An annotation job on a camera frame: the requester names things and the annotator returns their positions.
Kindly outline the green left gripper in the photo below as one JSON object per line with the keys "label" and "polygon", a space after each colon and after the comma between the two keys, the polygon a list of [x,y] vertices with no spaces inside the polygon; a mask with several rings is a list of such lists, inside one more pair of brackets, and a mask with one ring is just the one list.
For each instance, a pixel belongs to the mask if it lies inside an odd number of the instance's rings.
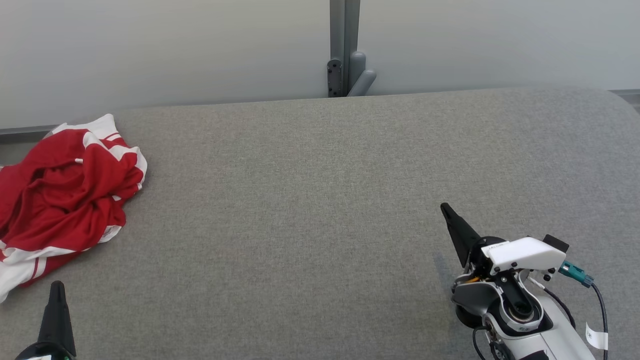
{"label": "green left gripper", "polygon": [[62,281],[54,281],[50,286],[38,342],[25,348],[14,360],[76,360],[76,357],[66,289]]}

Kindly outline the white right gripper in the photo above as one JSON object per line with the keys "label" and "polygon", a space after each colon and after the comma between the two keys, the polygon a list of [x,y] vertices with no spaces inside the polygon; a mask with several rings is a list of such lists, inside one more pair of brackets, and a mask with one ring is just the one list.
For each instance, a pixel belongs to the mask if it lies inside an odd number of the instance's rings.
{"label": "white right gripper", "polygon": [[514,272],[516,278],[521,271],[539,272],[545,281],[550,281],[566,260],[567,253],[534,237],[512,241],[494,236],[481,238],[449,203],[441,203],[439,209],[464,269],[463,283],[490,281],[503,272]]}

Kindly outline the grey metal partition post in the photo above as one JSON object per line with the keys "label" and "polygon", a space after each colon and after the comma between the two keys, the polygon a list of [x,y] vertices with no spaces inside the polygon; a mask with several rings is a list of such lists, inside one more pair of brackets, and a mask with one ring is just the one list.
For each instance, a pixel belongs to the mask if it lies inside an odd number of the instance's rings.
{"label": "grey metal partition post", "polygon": [[353,87],[351,59],[358,50],[361,0],[329,0],[330,56],[326,65],[327,95],[345,97]]}

